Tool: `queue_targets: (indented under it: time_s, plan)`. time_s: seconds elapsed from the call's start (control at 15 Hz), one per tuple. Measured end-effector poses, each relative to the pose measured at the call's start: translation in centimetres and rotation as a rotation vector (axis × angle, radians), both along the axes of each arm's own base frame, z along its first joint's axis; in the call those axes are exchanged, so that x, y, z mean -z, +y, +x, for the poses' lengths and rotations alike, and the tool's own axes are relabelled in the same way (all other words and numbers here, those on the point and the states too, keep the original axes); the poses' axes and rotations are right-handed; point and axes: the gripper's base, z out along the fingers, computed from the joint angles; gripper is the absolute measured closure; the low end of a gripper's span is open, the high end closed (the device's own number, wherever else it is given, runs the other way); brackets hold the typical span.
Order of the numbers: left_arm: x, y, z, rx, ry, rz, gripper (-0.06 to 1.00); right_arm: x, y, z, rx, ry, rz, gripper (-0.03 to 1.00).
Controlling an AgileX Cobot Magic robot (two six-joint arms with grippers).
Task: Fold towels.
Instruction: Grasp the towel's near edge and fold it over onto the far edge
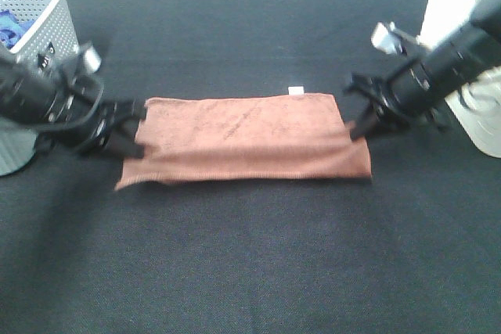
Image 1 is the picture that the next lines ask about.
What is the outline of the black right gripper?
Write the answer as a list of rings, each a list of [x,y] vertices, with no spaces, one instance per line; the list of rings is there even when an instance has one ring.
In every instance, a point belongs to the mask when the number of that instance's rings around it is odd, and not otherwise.
[[[390,85],[378,76],[352,72],[347,76],[344,94],[371,95],[370,103],[355,120],[349,131],[350,139],[356,141],[372,133],[402,133],[412,127],[431,126],[439,132],[449,129],[449,116],[438,107],[431,107],[417,116],[404,114],[390,95]]]

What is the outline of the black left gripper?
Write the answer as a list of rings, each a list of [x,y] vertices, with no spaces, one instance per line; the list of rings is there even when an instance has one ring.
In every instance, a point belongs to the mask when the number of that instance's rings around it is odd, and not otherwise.
[[[125,121],[146,119],[143,101],[104,101],[82,123],[58,131],[58,143],[77,154],[111,154],[119,158],[142,159],[144,147],[125,135]]]

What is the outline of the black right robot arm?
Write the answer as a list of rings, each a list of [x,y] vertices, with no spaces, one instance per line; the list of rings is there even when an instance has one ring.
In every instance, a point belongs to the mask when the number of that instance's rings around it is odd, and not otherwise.
[[[351,140],[401,133],[418,124],[445,128],[438,105],[465,84],[500,65],[500,0],[479,0],[444,40],[426,48],[393,23],[379,23],[373,46],[403,57],[385,77],[353,73],[345,92],[369,100],[349,131]]]

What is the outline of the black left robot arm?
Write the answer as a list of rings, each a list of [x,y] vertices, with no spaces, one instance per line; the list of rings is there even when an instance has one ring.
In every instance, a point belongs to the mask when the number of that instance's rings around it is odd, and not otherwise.
[[[145,120],[146,106],[134,99],[105,99],[100,65],[91,43],[65,59],[39,52],[36,64],[2,48],[2,117],[16,129],[36,132],[40,143],[64,145],[82,156],[143,158],[144,147],[128,124]]]

